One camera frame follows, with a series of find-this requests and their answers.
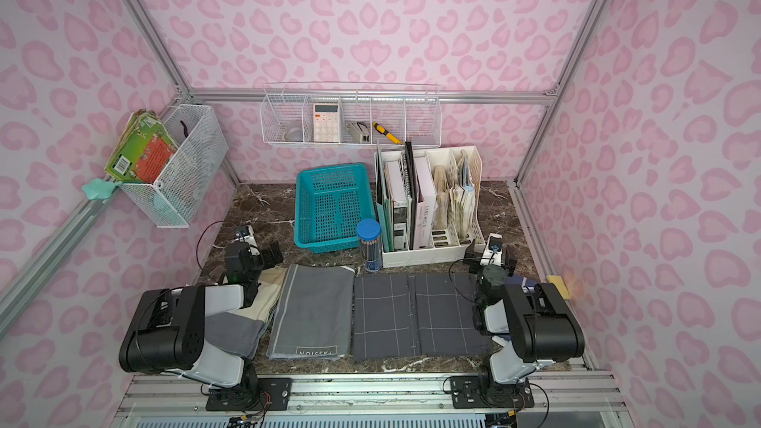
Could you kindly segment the dark grey checked pillowcase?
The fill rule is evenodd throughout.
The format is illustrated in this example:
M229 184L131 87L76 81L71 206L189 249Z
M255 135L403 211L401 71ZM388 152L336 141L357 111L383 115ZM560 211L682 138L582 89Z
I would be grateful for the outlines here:
M422 354L465 357L491 352L493 341L474 325L473 275L419 273L414 276L414 289Z
M421 354L413 275L375 273L355 279L352 344L358 361Z

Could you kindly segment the beige grey pillowcase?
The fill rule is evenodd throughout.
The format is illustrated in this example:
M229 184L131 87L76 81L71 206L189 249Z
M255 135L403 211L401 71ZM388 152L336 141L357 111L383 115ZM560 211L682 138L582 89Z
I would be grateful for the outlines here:
M264 271L251 306L205 319L205 340L226 353L252 360L269 327L286 276L285 267Z

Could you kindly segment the light grey pillowcase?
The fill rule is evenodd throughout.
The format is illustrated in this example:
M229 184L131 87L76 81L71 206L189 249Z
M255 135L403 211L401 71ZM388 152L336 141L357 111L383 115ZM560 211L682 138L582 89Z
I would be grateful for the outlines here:
M267 356L338 360L349 354L356 272L292 265L275 308Z

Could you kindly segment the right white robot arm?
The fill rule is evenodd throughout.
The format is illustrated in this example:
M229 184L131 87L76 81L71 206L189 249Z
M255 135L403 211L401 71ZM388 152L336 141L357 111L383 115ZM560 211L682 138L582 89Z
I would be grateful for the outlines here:
M583 329L554 283L518 277L516 261L497 234L487 244L471 243L465 263L476 277L469 299L474 326L499 339L499 350L482 364L476 396L489 407L524 408L532 402L530 375L586 351Z

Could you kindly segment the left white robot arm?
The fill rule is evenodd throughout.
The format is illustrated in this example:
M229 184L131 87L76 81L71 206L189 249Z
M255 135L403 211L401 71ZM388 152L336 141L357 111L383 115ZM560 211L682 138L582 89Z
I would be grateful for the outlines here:
M146 291L119 350L127 373L198 382L209 411L264 409L270 399L252 359L285 281L279 243L240 226L225 248L219 285Z

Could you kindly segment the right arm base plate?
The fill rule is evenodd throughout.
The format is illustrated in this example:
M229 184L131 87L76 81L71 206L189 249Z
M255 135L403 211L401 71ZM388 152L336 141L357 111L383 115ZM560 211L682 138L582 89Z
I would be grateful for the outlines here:
M455 409L493 408L521 411L535 406L528 382L498 384L484 376L448 376L442 384Z

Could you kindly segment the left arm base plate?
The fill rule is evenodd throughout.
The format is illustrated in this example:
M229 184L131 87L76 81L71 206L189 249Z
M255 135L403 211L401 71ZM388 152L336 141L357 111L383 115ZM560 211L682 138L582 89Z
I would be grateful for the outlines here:
M205 410L209 412L285 411L291 398L291 378L259 378L253 386L210 390Z

